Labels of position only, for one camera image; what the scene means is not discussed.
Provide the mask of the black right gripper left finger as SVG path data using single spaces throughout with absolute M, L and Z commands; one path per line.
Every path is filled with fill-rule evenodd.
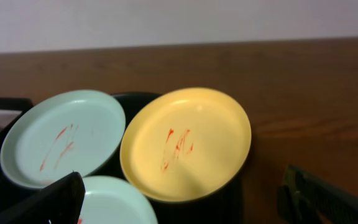
M 72 172 L 0 212 L 0 224 L 77 224 L 84 198 L 83 179 Z

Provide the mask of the yellow plate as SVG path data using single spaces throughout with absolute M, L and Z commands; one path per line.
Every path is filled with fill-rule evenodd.
M 251 139 L 249 118 L 231 96 L 209 88 L 176 90 L 151 101 L 129 123 L 121 169 L 152 200 L 198 200 L 235 177 Z

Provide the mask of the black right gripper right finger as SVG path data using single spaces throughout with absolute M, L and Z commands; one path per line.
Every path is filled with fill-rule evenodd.
M 287 223 L 358 223 L 358 198 L 295 166 L 277 189 L 278 216 Z

